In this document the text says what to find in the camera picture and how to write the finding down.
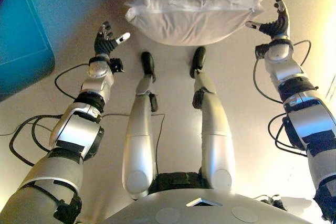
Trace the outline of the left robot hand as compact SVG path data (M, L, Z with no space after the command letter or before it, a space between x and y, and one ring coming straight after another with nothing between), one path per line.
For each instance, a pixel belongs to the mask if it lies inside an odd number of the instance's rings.
M97 55L106 54L110 55L120 44L124 43L130 38L129 32L122 34L117 38L113 38L113 32L111 30L110 23L105 21L99 27L95 41L94 50Z

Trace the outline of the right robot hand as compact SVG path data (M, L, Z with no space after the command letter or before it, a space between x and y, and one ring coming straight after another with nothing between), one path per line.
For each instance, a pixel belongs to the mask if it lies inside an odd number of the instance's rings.
M277 9L278 13L277 20L270 23L256 23L253 21L247 21L245 22L245 26L270 36L272 40L277 39L278 37L289 39L290 20L287 7L283 0L275 0L274 7Z

